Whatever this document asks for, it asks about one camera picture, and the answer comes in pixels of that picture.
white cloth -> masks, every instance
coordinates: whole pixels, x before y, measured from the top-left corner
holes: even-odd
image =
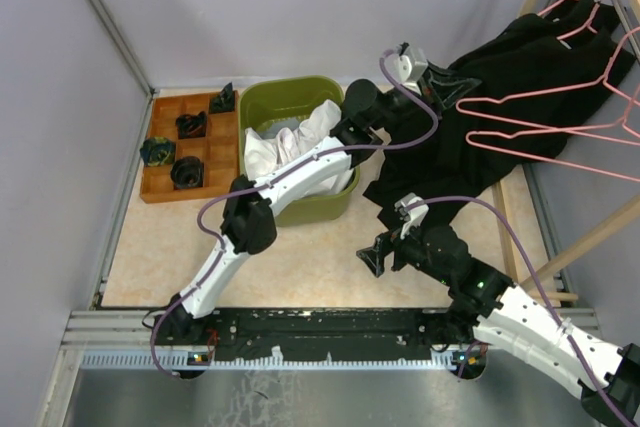
[[[289,162],[306,154],[318,142],[329,135],[329,131],[340,121],[340,107],[326,100],[319,105],[311,116],[300,122],[298,128],[291,130],[285,127],[278,131],[275,138],[263,139],[258,133],[248,128],[245,132],[244,166],[249,180],[255,180],[270,174]],[[312,187],[305,194],[332,195],[342,192],[349,183],[353,171],[336,175]]]

plastic bin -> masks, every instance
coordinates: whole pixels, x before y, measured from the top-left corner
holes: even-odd
[[[251,127],[256,132],[262,132],[280,120],[292,117],[304,120],[327,99],[342,105],[344,93],[336,82],[322,76],[262,82],[246,89],[238,103],[240,172],[246,172],[245,129]],[[360,169],[356,167],[351,182],[342,192],[296,200],[276,217],[276,224],[286,227],[337,219],[347,210],[351,192],[359,180]]]

wooden tray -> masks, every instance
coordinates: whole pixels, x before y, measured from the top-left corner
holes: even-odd
[[[140,197],[148,204],[217,197],[229,192],[238,176],[238,92],[234,91],[236,110],[208,114],[207,133],[196,139],[178,139],[176,118],[182,114],[209,112],[209,100],[218,92],[177,97],[162,97],[153,103],[148,137],[166,137],[176,143],[176,161],[193,155],[204,162],[202,187],[176,190],[170,173],[172,165],[144,167]]]

black garment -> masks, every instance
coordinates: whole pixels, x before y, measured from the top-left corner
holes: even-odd
[[[600,15],[596,16],[593,24],[601,27],[600,32],[594,35],[585,30],[567,39],[568,48],[556,36],[580,27],[589,16],[593,1],[570,1],[570,8],[567,2],[544,19],[525,15],[515,20],[499,37],[454,62],[450,68],[483,81],[470,95],[499,99],[512,93],[598,78],[616,48],[606,28],[617,24],[612,19],[615,14],[611,7],[600,7]],[[561,14],[564,16],[553,22]],[[623,50],[614,63],[609,81],[618,85],[634,60],[633,55]],[[611,92],[600,84],[588,89],[512,100],[501,105],[470,103],[465,104],[465,108],[566,127],[586,122],[610,95]],[[423,111],[417,107],[408,109],[403,121],[389,132],[391,143],[413,140],[430,126],[431,120]],[[476,197],[516,165],[528,160],[472,147],[465,141],[466,133],[471,130],[513,133],[522,129],[522,126],[514,124],[464,115],[455,109],[447,110],[436,134],[427,142],[413,149],[385,153],[379,180],[372,182],[364,195],[383,207],[378,218],[389,228],[401,224],[393,205],[410,192],[425,199],[443,195]],[[566,145],[568,137],[568,134],[524,136],[513,140],[485,137],[482,141],[555,157]],[[434,204],[422,225],[448,224],[463,206],[460,202]]]

white wall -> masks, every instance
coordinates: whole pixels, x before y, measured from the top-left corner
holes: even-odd
[[[0,11],[0,424],[23,427],[90,300],[145,96],[85,0]]]
[[[303,74],[376,80],[379,54],[403,40],[446,64],[496,35],[523,2],[104,1],[156,87]]]
[[[635,66],[620,88],[633,94],[639,82],[640,68]],[[625,106],[625,101],[614,96],[591,123],[613,121]],[[640,131],[640,111],[637,109],[630,117],[630,125]],[[633,139],[623,135],[621,130],[608,131],[607,135]],[[639,149],[595,139],[574,138],[561,158],[640,177]],[[640,193],[638,183],[567,167],[539,165],[536,171],[563,248]],[[640,344],[638,239],[640,220],[607,239],[569,268],[570,278],[580,297],[596,310],[604,336],[620,345],[629,342]]]

